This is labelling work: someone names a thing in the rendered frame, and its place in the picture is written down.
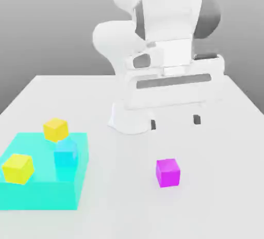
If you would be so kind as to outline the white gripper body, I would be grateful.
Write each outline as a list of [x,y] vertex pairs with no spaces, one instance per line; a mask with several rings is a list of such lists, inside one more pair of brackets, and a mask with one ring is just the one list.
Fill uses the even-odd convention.
[[164,76],[161,68],[129,70],[124,105],[128,109],[155,108],[214,101],[221,98],[225,62],[222,56],[194,60]]

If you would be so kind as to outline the small magenta cube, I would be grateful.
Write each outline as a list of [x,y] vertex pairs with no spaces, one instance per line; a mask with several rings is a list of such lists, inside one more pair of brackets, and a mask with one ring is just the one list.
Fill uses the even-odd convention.
[[156,177],[160,187],[178,186],[180,168],[175,158],[157,160]]

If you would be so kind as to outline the small cyan cube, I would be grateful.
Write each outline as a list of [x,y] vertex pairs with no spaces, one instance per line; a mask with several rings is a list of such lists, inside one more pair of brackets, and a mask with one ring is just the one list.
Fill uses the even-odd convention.
[[55,145],[54,161],[57,167],[74,167],[77,165],[77,157],[77,144],[71,138],[58,141]]

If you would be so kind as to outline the small yellow cube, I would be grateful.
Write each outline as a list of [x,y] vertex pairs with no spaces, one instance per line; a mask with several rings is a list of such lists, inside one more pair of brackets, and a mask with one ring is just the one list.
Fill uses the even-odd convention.
[[25,185],[34,173],[32,157],[29,155],[12,154],[2,165],[7,183]]
[[43,131],[47,140],[57,143],[68,137],[68,122],[59,118],[53,118],[43,125]]

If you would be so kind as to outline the large turquoise box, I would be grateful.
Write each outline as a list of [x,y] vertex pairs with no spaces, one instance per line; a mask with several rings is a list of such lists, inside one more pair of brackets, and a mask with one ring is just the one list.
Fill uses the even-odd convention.
[[[76,210],[89,160],[84,132],[70,133],[78,148],[74,167],[56,167],[56,144],[40,132],[17,133],[0,156],[0,210]],[[25,185],[7,183],[2,165],[14,153],[32,157],[35,172]]]

